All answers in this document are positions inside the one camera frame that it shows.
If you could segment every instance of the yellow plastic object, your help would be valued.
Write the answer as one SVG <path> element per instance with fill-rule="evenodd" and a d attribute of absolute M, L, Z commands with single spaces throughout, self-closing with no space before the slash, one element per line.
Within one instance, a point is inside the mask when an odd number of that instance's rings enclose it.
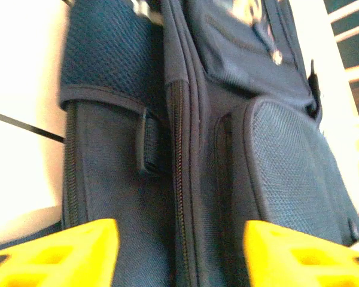
<path fill-rule="evenodd" d="M 0 287 L 110 286 L 117 224 L 100 219 L 0 251 Z"/>
<path fill-rule="evenodd" d="M 248 221 L 244 252 L 251 287 L 359 287 L 359 253 L 263 221 Z"/>

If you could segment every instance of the yellow plastic part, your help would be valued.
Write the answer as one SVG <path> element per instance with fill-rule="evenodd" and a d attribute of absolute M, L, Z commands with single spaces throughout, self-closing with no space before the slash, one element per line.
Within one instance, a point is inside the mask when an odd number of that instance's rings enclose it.
<path fill-rule="evenodd" d="M 359 287 L 359 253 L 298 231 L 248 221 L 244 252 L 251 287 Z"/>
<path fill-rule="evenodd" d="M 0 251 L 0 287 L 111 286 L 117 223 L 100 219 Z"/>

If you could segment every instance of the zipper pull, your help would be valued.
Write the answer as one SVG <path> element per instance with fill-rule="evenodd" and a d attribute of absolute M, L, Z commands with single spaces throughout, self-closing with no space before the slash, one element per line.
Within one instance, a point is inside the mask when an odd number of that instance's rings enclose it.
<path fill-rule="evenodd" d="M 263 44 L 266 46 L 267 50 L 269 51 L 273 62 L 276 65 L 280 65 L 283 61 L 283 55 L 278 50 L 275 45 L 274 39 L 267 33 L 267 29 L 263 26 L 261 22 L 262 19 L 262 12 L 261 12 L 261 0 L 251 0 L 249 5 L 250 13 L 252 15 L 252 29 L 258 38 L 261 39 Z"/>

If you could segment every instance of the zipper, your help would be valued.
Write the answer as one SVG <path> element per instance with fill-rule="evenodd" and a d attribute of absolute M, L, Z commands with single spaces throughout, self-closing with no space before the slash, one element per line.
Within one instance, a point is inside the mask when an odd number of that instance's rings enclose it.
<path fill-rule="evenodd" d="M 65 161 L 64 161 L 64 190 L 67 207 L 64 209 L 65 227 L 78 225 L 78 198 L 76 179 L 76 118 L 77 109 L 75 102 L 69 102 L 66 109 L 66 136 L 65 136 Z"/>
<path fill-rule="evenodd" d="M 216 21 L 216 19 L 214 19 L 209 14 L 205 15 L 205 20 L 209 25 L 211 25 L 220 34 L 222 34 L 223 37 L 225 37 L 227 40 L 229 40 L 231 43 L 233 43 L 235 46 L 239 47 L 240 49 L 261 56 L 270 57 L 276 65 L 280 65 L 283 63 L 287 65 L 294 65 L 293 61 L 283 57 L 282 53 L 276 48 L 275 42 L 272 39 L 270 39 L 266 31 L 263 30 L 263 27 L 260 24 L 260 22 L 255 21 L 255 19 L 252 26 L 253 32 L 257 35 L 259 40 L 265 45 L 266 50 L 261 50 L 251 44 L 244 43 L 241 40 L 237 39 L 223 25 L 221 25 L 218 21 Z"/>
<path fill-rule="evenodd" d="M 182 84 L 174 82 L 171 86 L 174 123 L 174 159 L 175 159 L 175 194 L 177 206 L 177 222 L 181 238 L 181 249 L 184 257 L 186 281 L 190 282 L 190 269 L 188 265 L 185 218 L 184 218 L 184 195 L 182 191 Z"/>

